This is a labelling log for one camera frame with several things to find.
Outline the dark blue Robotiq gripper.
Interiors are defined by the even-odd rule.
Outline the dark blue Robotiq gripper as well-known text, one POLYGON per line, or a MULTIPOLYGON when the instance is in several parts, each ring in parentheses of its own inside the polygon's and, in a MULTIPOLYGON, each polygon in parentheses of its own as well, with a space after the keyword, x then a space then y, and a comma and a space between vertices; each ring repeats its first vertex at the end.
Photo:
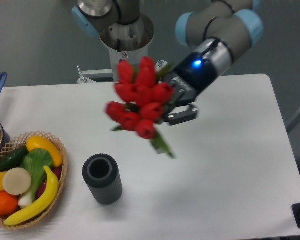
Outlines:
POLYGON ((173 106, 189 105, 182 112, 169 113, 166 122, 170 126, 175 126, 195 120, 199 109, 193 102, 217 77, 217 71, 212 62, 204 59, 199 52, 192 52, 180 62, 164 77, 163 81, 174 88, 175 94, 171 101, 173 106))

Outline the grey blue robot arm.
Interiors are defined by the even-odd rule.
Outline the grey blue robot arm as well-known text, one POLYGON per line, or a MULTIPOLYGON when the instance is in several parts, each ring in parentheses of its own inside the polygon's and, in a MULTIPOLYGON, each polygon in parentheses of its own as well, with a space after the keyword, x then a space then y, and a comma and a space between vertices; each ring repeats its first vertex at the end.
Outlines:
MULTIPOLYGON (((197 117, 196 98, 262 37, 260 5, 259 0, 215 0, 202 12, 177 20, 175 36, 193 52, 163 78, 176 91, 163 122, 177 125, 197 117)), ((71 12, 86 35, 99 37, 108 48, 115 81, 119 62, 136 65, 148 54, 155 28, 138 0, 80 0, 71 12)))

